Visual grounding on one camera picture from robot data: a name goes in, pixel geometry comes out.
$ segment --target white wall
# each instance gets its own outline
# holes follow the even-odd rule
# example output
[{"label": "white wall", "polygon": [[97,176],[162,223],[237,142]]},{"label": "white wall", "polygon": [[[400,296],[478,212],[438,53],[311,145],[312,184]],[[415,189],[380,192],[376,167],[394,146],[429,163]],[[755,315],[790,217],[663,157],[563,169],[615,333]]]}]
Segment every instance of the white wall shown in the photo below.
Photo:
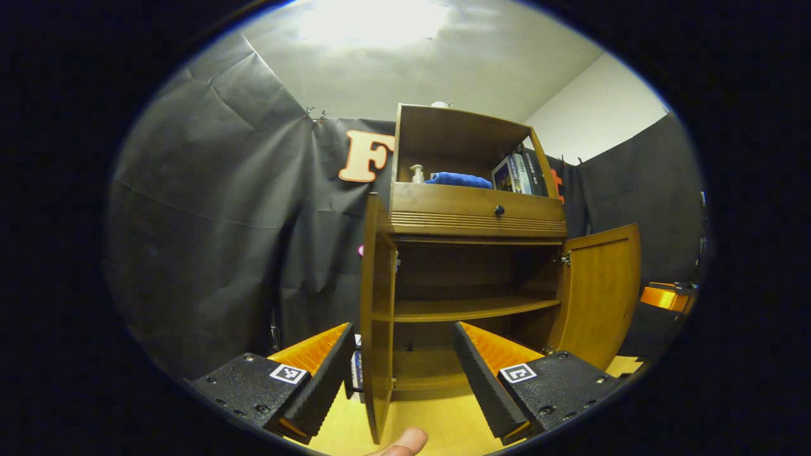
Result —
[{"label": "white wall", "polygon": [[605,53],[524,124],[535,129],[547,155],[577,164],[578,157],[586,161],[607,151],[669,110],[639,76]]}]

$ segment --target drawer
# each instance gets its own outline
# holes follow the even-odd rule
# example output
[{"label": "drawer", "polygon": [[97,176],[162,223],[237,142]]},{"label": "drawer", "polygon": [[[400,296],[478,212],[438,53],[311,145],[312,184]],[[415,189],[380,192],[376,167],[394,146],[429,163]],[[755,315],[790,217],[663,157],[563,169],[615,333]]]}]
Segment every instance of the drawer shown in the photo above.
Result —
[{"label": "drawer", "polygon": [[563,205],[543,196],[395,182],[390,210],[395,234],[566,237]]}]

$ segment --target wooden cabinet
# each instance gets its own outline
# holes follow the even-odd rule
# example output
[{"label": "wooden cabinet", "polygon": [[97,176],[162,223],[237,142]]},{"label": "wooden cabinet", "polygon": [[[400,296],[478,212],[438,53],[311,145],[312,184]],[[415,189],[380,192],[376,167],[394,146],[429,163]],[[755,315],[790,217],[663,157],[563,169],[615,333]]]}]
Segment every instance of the wooden cabinet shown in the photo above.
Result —
[{"label": "wooden cabinet", "polygon": [[[426,176],[451,171],[489,179],[526,138],[550,197],[410,181],[415,164]],[[375,443],[398,396],[470,393],[451,347],[455,321],[607,368],[637,301],[637,227],[566,239],[557,196],[531,127],[399,106],[391,199],[386,209],[370,194],[364,226],[361,353]]]}]

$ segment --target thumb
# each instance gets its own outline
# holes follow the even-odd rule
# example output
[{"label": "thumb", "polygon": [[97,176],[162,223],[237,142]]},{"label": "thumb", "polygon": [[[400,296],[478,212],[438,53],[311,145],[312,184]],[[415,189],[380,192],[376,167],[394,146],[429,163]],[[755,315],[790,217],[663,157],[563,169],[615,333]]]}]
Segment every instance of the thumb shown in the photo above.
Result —
[{"label": "thumb", "polygon": [[391,448],[386,450],[381,456],[415,456],[416,453],[411,451],[411,448],[403,445],[392,445]]},{"label": "thumb", "polygon": [[385,451],[381,450],[367,456],[415,456],[423,450],[428,442],[428,434],[420,428],[408,428]]}]

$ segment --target cabinet hinge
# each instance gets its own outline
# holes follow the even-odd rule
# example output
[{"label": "cabinet hinge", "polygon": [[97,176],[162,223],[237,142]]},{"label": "cabinet hinge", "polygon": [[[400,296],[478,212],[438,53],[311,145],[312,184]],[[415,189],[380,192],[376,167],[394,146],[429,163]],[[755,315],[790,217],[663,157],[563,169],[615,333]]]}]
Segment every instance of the cabinet hinge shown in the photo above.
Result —
[{"label": "cabinet hinge", "polygon": [[570,251],[566,252],[566,255],[561,256],[560,258],[555,260],[555,262],[556,263],[561,263],[561,264],[565,263],[567,266],[571,266],[572,265],[572,251],[570,250]]}]

